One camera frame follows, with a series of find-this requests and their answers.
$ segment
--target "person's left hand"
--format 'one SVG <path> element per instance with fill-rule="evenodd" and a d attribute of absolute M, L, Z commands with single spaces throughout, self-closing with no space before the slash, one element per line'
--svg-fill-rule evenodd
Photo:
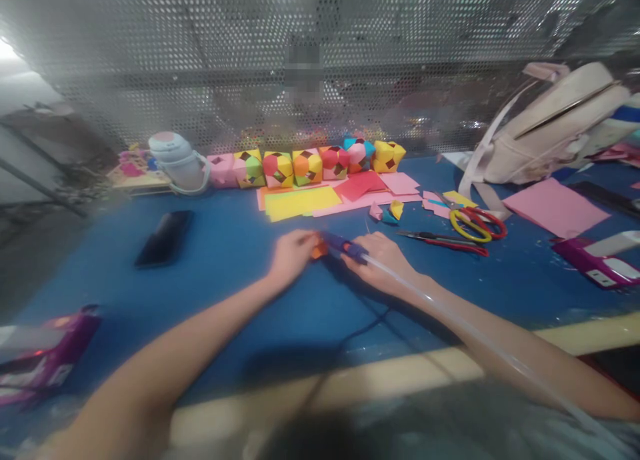
<path fill-rule="evenodd" d="M 317 242 L 312 230 L 294 230 L 278 239 L 268 277 L 283 287 L 302 273 Z"/>

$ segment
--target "blue work surface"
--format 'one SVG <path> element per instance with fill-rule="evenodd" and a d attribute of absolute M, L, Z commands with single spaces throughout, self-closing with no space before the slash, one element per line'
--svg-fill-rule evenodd
<path fill-rule="evenodd" d="M 426 190 L 452 190 L 461 176 L 452 164 L 433 157 L 406 159 L 400 167 Z M 638 191 L 630 184 L 640 175 L 620 164 L 598 165 L 574 175 L 570 182 L 578 180 L 634 197 Z M 499 187 L 500 196 L 518 187 L 509 188 Z M 179 261 L 164 268 L 134 269 L 133 262 L 160 217 L 184 209 L 194 210 L 195 216 Z M 586 236 L 601 239 L 638 229 L 638 221 L 612 214 Z M 367 229 L 380 230 L 398 242 L 418 271 L 530 329 L 620 314 L 638 305 L 637 295 L 601 290 L 574 271 L 552 252 L 552 234 L 546 230 L 517 215 L 507 226 L 507 238 L 489 244 L 491 256 L 482 258 L 394 235 L 398 227 L 375 223 L 368 209 L 270 223 L 257 209 L 254 190 L 222 190 L 202 198 L 136 198 L 91 228 L 80 248 L 15 320 L 37 325 L 88 303 L 101 306 L 102 326 L 63 388 L 88 395 L 146 343 L 264 275 L 276 238 L 296 228 L 326 229 L 346 238 L 366 234 Z M 452 234 L 448 220 L 424 210 L 420 203 L 405 205 L 400 228 Z M 626 259 L 640 265 L 638 252 Z M 375 323 L 386 310 L 384 300 L 364 288 L 338 260 L 308 266 L 296 284 L 232 340 L 183 404 L 336 366 L 447 346 L 436 325 L 398 311 L 343 341 Z"/>

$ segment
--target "metal mesh screen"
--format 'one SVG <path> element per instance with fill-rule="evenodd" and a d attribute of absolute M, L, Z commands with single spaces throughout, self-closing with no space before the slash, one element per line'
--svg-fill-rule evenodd
<path fill-rule="evenodd" d="M 527 61 L 636 51 L 640 3 L 0 0 L 0 28 L 116 150 L 161 130 L 203 153 L 359 131 L 424 153 L 472 146 Z"/>

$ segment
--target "hand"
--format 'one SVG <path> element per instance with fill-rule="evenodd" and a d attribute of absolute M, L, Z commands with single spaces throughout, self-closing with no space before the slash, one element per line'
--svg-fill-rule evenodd
<path fill-rule="evenodd" d="M 362 245 L 368 250 L 370 257 L 389 267 L 404 280 L 411 282 L 418 288 L 423 286 L 426 279 L 430 280 L 428 277 L 416 272 L 400 251 L 400 247 L 380 232 L 358 237 L 353 242 Z M 341 255 L 341 258 L 350 270 L 378 290 L 405 300 L 414 295 L 414 292 L 410 291 L 407 287 L 400 284 L 398 280 L 380 270 L 378 267 L 374 265 L 362 265 L 344 253 Z"/>
<path fill-rule="evenodd" d="M 283 288 L 288 287 L 305 269 L 317 241 L 317 233 L 311 230 L 294 230 L 280 237 L 268 277 Z"/>

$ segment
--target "black phone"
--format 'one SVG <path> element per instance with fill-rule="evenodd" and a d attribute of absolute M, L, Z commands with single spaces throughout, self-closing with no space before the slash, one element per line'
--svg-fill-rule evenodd
<path fill-rule="evenodd" d="M 142 248 L 134 266 L 142 269 L 172 264 L 180 252 L 192 216 L 192 210 L 165 213 L 158 228 Z"/>

